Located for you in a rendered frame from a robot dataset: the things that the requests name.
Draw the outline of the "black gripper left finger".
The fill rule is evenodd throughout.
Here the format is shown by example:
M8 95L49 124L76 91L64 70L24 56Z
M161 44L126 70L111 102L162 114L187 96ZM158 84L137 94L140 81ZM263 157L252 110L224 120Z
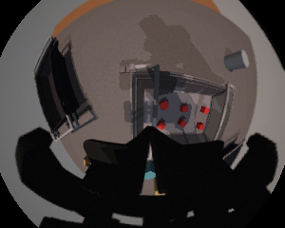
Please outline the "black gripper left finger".
M143 175L145 175L147 163L147 151L149 151L150 126L139 133L138 136L124 143L111 143L106 141L86 140L83 148L90 162L107 164L107 166L120 167L124 170L136 172L136 186L140 186L140 194L143 192Z

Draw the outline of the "teal box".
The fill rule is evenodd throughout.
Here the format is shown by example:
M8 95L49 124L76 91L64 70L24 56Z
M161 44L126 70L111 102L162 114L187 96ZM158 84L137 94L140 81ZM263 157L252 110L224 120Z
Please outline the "teal box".
M155 178L155 175L157 174L155 174L154 168L154 163L151 161L147 161L145 175L143 175L143 178L147 180Z

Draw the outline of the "dark grey cylinder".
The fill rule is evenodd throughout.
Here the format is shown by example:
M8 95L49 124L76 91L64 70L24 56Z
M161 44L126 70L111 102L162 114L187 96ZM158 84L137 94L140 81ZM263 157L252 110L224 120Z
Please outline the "dark grey cylinder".
M244 53L244 50L239 50L237 53L227 54L226 57L223 57L223 63L226 65L226 69L239 69L246 68L249 65L248 58L246 58L248 54Z

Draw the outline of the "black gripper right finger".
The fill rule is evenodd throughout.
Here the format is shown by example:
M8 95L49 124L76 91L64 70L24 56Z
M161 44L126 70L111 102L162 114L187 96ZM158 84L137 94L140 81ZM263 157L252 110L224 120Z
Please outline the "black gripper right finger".
M222 140L210 142L180 144L166 137L159 129L150 126L150 147L153 152L155 179L158 184L158 194L168 194L168 186L180 172L187 161L203 159L203 157L221 155Z

